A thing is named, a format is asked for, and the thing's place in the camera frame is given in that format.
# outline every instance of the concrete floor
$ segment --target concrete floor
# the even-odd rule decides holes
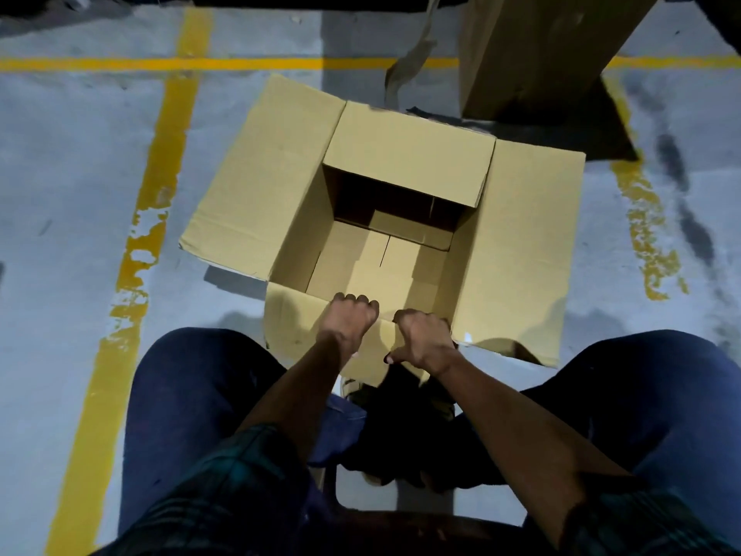
[[[182,20],[179,7],[132,9],[106,0],[82,15],[55,8],[30,23],[3,20],[0,66],[8,58],[173,56]],[[396,56],[421,25],[419,15],[236,9],[215,10],[213,20],[213,58]],[[456,54],[457,22],[456,8],[440,11],[435,55]],[[682,67],[681,60],[733,54],[694,4],[659,2],[621,52],[635,57],[633,64],[606,71],[642,159],[587,164],[564,363],[598,339],[660,327],[704,336],[741,360],[741,66],[707,60],[706,67]],[[670,58],[657,64],[644,57]],[[284,73],[345,98],[382,103],[382,69]],[[201,76],[164,243],[142,274],[148,311],[134,354],[187,325],[230,327],[262,339],[262,302],[215,285],[207,265],[182,252],[177,240],[266,77],[265,71]],[[62,502],[60,492],[101,339],[121,323],[112,305],[120,300],[116,279],[127,238],[142,224],[149,230],[163,222],[142,216],[132,227],[162,80],[149,72],[0,75],[4,554],[77,552],[80,545],[64,544],[64,535],[50,540],[59,512],[72,529],[92,531],[96,542],[115,534],[120,433],[101,511],[76,504],[84,492],[72,488]],[[457,115],[456,70],[424,70],[400,101],[403,108]],[[654,195],[649,200],[631,192],[644,181]],[[517,388],[552,374],[472,348],[467,355]],[[117,427],[111,429],[115,434]],[[109,458],[91,460],[90,472]],[[342,472],[338,496],[361,509],[422,508],[507,523],[524,518],[504,486],[436,497],[404,485],[371,488]]]

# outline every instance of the green plaid shirt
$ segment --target green plaid shirt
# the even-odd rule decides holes
[[[585,483],[590,501],[570,515],[561,552],[739,556],[669,493],[635,478],[585,476]],[[293,444],[258,425],[224,441],[98,553],[326,554],[337,550],[330,522]]]

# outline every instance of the person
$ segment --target person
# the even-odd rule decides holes
[[[342,553],[307,464],[362,442],[367,412],[330,391],[378,312],[338,293],[288,371],[233,331],[160,338],[132,386],[119,537],[99,552]],[[426,370],[464,413],[422,448],[432,481],[503,478],[570,554],[738,554],[741,371],[717,347],[676,331],[610,339],[520,393],[470,364],[445,320],[394,322],[404,345],[387,363]]]

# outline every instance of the cardboard box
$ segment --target cardboard box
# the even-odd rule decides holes
[[[468,0],[458,37],[470,119],[559,120],[656,0]]]
[[[268,281],[269,348],[297,359],[338,292],[381,305],[344,374],[377,385],[399,308],[459,342],[557,364],[585,157],[267,81],[180,239]]]

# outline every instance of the yellow line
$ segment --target yellow line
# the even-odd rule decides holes
[[[385,70],[395,58],[0,58],[0,73],[52,72],[238,72],[250,70]],[[428,58],[425,68],[457,68],[453,57]],[[607,68],[740,68],[738,56],[666,57],[616,56]]]
[[[206,54],[211,25],[209,10],[188,8],[178,54]],[[198,75],[172,75],[164,83],[162,109],[116,281],[110,331],[98,345],[59,507],[47,539],[46,553],[53,556],[81,556],[95,549],[116,437],[126,411],[142,320],[149,304],[144,275],[159,259],[198,86]]]
[[[631,131],[631,111],[623,94],[623,89],[617,81],[605,78],[607,91],[615,102],[625,130],[634,141],[635,134]],[[677,285],[684,294],[689,294],[687,282],[682,277],[680,257],[677,250],[663,251],[658,243],[657,233],[664,230],[666,218],[664,207],[659,195],[653,191],[651,182],[643,172],[643,154],[636,148],[638,161],[613,161],[610,168],[617,177],[617,185],[630,205],[628,207],[628,224],[630,226],[633,250],[642,262],[643,288],[646,297],[651,300],[666,300],[669,298],[665,290],[665,281],[669,277],[677,278]]]

